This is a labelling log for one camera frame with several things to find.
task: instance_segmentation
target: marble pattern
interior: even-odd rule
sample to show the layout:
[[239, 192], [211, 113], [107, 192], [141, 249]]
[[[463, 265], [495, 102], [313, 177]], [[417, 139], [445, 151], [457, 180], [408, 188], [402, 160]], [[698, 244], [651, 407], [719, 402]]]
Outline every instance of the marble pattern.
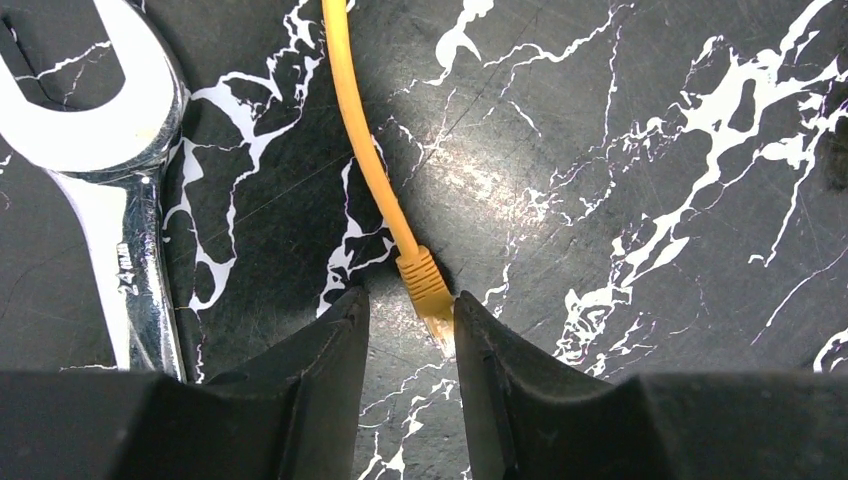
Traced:
[[[155, 11], [157, 2], [147, 3]], [[211, 331], [234, 302], [231, 286], [250, 281], [250, 270], [239, 270], [245, 258], [257, 261], [244, 253], [256, 239], [240, 222], [286, 188], [332, 175], [337, 201], [321, 208], [343, 220], [326, 232], [322, 286], [303, 310], [320, 315], [351, 283], [372, 292], [356, 476], [468, 479], [455, 366], [427, 343], [398, 282], [372, 280], [390, 265], [393, 243], [350, 153], [280, 193], [247, 193], [277, 188], [257, 179], [271, 175], [279, 145], [303, 135], [302, 122], [337, 115], [310, 110], [315, 92], [330, 88], [318, 3], [287, 6], [275, 47], [250, 58], [249, 69], [192, 85], [197, 108], [217, 110], [217, 130], [187, 128], [174, 150], [165, 239], [182, 245], [169, 251], [178, 259], [170, 268], [181, 326], [194, 329], [194, 380], [245, 355], [216, 362], [216, 345], [243, 338]], [[848, 80], [826, 48], [837, 35], [828, 18], [844, 15], [844, 2], [780, 2], [769, 23], [751, 27], [753, 39], [728, 19], [765, 18], [764, 2], [739, 2], [727, 30], [699, 18], [697, 6], [662, 0], [444, 3], [440, 12], [426, 2], [351, 0], [348, 10], [375, 144], [457, 286], [560, 361], [611, 381], [657, 368], [840, 370], [848, 325], [834, 312], [848, 302], [840, 221], [848, 210], [814, 172], [818, 140], [848, 116], [824, 108], [833, 82]], [[363, 25], [399, 16], [409, 23], [384, 35], [407, 43], [369, 55], [386, 40]], [[686, 18], [701, 24], [675, 25]], [[398, 33], [410, 25], [432, 41]], [[63, 100], [73, 101], [86, 69], [108, 51], [98, 41], [37, 77], [71, 75]], [[414, 60], [398, 69], [396, 56]], [[546, 100], [551, 92], [560, 94]], [[233, 163], [210, 180], [209, 158]], [[23, 161], [2, 148], [0, 159], [0, 174]], [[3, 181], [15, 179], [0, 176], [0, 212], [17, 201]], [[213, 183], [223, 196], [214, 202], [205, 191]], [[802, 329], [808, 320], [813, 330]], [[212, 335], [219, 343], [207, 342]]]

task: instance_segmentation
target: chrome wrench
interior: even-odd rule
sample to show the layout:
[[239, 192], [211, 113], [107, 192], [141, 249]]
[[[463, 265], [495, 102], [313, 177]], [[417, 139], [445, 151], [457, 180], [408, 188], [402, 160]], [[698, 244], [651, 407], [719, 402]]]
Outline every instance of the chrome wrench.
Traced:
[[[163, 371], [185, 381], [162, 257], [159, 196], [188, 92], [169, 49], [134, 5], [93, 2], [124, 72], [120, 92], [78, 112], [31, 103], [10, 70], [23, 56], [16, 45], [11, 54], [4, 48], [0, 136], [44, 169], [73, 206], [118, 368]], [[8, 37], [0, 43], [13, 43], [5, 28], [0, 35]]]

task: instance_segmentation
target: yellow cable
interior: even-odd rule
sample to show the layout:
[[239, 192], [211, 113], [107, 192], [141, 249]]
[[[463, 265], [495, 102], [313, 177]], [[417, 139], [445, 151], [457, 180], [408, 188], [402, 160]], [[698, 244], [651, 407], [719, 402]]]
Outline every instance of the yellow cable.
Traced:
[[371, 195], [374, 196], [377, 207], [397, 243], [400, 251], [398, 268], [409, 291], [415, 313], [427, 325], [430, 335], [439, 344], [442, 353], [446, 357], [452, 357], [455, 353], [453, 296], [448, 291], [430, 251], [415, 241], [371, 140], [353, 71], [345, 0], [322, 0], [322, 5], [333, 83], [336, 86], [345, 129], [353, 145], [353, 153]]

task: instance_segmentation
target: table surface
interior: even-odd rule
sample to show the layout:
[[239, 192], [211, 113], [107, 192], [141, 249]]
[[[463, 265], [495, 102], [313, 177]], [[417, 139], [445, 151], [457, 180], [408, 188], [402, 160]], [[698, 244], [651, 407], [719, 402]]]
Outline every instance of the table surface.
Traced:
[[[375, 140], [454, 290], [611, 382], [848, 367], [848, 201], [816, 155], [846, 116], [826, 96], [846, 79], [846, 3], [724, 3], [349, 5]], [[0, 6], [51, 98], [120, 89], [90, 2]], [[364, 285], [355, 477], [470, 478], [456, 367], [415, 319], [352, 159], [320, 2], [142, 6], [193, 92], [163, 199], [192, 378]], [[112, 362], [71, 207], [0, 140], [0, 368]]]

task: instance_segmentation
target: wrench jaw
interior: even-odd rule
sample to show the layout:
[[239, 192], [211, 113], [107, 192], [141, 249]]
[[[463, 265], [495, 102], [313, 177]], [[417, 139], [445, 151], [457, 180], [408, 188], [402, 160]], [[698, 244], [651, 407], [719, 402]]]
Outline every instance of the wrench jaw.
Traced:
[[85, 173], [144, 165], [158, 158], [176, 136], [188, 102], [170, 49], [142, 13], [126, 0], [94, 4], [124, 72], [124, 85], [109, 102], [77, 112], [33, 104], [8, 65], [20, 63], [15, 60], [22, 56], [20, 51], [10, 53], [11, 59], [4, 51], [0, 62], [0, 135], [30, 163], [45, 169]]
[[124, 70], [118, 95], [63, 112], [0, 28], [0, 136], [62, 189], [85, 234], [121, 370], [185, 382], [161, 242], [160, 181], [189, 98], [176, 61], [126, 0], [93, 0]]

